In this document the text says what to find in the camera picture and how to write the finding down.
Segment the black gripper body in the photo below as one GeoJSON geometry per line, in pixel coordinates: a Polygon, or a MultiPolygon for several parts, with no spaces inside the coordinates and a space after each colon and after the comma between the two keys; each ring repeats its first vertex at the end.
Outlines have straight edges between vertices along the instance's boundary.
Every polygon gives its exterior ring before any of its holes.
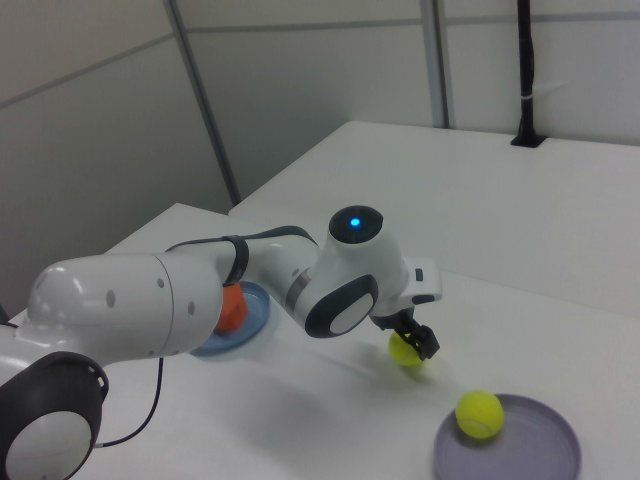
{"type": "Polygon", "coordinates": [[[381,330],[394,330],[399,333],[412,333],[417,322],[414,319],[413,309],[402,309],[388,316],[378,316],[377,326],[381,330]]]}

